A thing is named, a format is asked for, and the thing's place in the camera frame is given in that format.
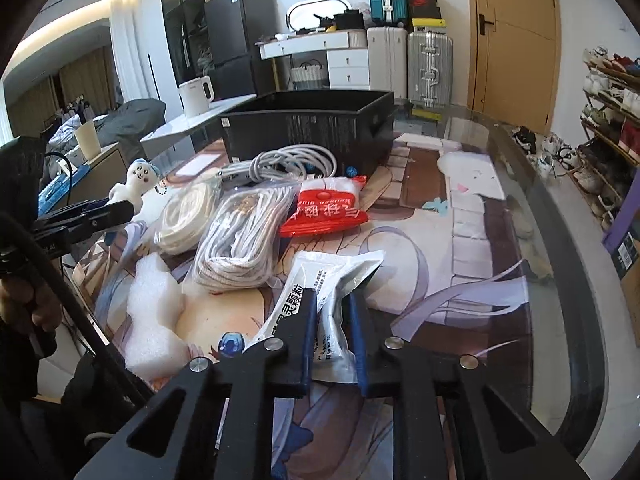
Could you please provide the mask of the person's left hand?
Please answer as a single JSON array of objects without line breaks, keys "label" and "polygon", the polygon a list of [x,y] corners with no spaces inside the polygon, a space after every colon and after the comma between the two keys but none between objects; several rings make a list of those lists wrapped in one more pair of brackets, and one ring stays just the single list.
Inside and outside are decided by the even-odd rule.
[{"label": "person's left hand", "polygon": [[62,306],[46,283],[34,287],[20,278],[2,278],[1,319],[24,333],[35,327],[54,332],[62,322]]}]

